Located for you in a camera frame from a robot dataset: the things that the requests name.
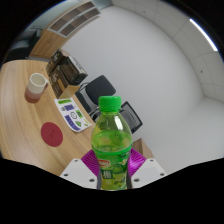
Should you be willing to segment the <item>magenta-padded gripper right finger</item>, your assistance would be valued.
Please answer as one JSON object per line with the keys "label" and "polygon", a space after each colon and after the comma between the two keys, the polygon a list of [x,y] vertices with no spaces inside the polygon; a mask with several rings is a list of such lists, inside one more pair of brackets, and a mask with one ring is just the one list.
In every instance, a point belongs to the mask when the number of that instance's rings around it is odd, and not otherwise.
{"label": "magenta-padded gripper right finger", "polygon": [[127,188],[136,189],[146,186],[166,176],[166,172],[154,158],[146,159],[132,149],[128,160]]}

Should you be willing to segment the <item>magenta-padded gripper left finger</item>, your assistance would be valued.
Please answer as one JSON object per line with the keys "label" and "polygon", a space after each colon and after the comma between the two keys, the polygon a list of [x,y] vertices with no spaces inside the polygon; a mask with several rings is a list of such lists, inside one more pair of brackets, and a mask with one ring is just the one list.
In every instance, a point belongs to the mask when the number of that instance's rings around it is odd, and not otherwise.
{"label": "magenta-padded gripper left finger", "polygon": [[60,177],[84,188],[99,189],[100,167],[94,152],[90,150],[81,159],[73,159]]}

